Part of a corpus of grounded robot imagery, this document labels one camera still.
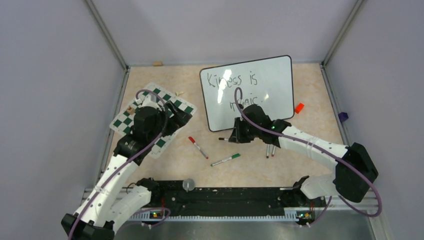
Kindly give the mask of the white whiteboard black frame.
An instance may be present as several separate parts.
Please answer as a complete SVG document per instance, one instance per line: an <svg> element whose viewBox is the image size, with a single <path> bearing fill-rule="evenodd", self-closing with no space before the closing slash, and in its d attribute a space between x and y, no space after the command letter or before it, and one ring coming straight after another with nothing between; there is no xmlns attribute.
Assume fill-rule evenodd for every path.
<svg viewBox="0 0 424 240"><path fill-rule="evenodd" d="M203 68L199 79L211 132L231 129L240 116L238 105L258 105L272 120L295 115L289 55Z"/></svg>

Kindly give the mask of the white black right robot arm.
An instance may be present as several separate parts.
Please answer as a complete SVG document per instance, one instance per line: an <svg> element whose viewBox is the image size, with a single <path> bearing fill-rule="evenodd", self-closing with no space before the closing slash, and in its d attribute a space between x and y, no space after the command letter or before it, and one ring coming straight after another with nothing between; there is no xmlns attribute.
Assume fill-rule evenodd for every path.
<svg viewBox="0 0 424 240"><path fill-rule="evenodd" d="M306 176L293 192L299 206L307 206L313 199L323 196L341 196L359 203L379 173L366 148L355 142L352 145L332 143L314 137L283 119L272 120L256 104L242 110L234 119L230 143L244 144L255 139L280 149L305 155L329 169L329 174Z"/></svg>

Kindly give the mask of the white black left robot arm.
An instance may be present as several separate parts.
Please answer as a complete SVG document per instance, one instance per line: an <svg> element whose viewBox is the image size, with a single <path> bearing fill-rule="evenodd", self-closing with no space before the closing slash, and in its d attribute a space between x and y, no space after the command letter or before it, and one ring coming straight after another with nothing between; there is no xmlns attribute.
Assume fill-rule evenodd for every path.
<svg viewBox="0 0 424 240"><path fill-rule="evenodd" d="M155 143L185 126L192 116L171 101L163 106L144 101L135 110L130 133L118 141L104 174L88 198L74 213L62 218L61 225L68 239L112 240L141 207L156 206L161 194L150 184L135 186L119 201L116 198Z"/></svg>

